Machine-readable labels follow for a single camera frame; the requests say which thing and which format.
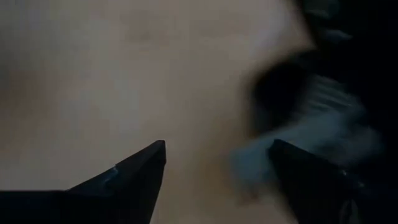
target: black pointed object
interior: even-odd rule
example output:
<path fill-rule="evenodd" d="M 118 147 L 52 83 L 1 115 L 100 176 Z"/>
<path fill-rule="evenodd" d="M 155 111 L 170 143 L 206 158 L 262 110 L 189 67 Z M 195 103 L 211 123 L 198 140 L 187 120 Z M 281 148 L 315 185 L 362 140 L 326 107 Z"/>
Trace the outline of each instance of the black pointed object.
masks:
<path fill-rule="evenodd" d="M 2 191 L 0 222 L 149 223 L 165 163 L 165 142 L 156 141 L 70 190 Z"/>

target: dark blurry object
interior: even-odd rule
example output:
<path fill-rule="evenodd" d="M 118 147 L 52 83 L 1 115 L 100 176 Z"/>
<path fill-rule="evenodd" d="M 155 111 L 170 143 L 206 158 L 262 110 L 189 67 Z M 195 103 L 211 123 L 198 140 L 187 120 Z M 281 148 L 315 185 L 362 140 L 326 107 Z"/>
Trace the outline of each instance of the dark blurry object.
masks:
<path fill-rule="evenodd" d="M 66 191 L 2 191 L 2 223 L 150 222 L 166 163 L 156 141 L 102 174 Z"/>
<path fill-rule="evenodd" d="M 395 223 L 397 190 L 372 183 L 289 143 L 275 140 L 269 157 L 299 223 Z"/>

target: beige surface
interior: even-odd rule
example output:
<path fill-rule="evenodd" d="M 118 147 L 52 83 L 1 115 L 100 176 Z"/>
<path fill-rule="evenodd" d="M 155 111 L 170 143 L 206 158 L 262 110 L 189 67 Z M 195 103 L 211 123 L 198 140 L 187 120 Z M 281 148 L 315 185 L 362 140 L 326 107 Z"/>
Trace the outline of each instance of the beige surface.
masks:
<path fill-rule="evenodd" d="M 251 71 L 308 45 L 285 1 L 0 4 L 0 189 L 67 189 L 164 139 L 154 223 L 280 219 L 237 205 L 224 159 Z"/>

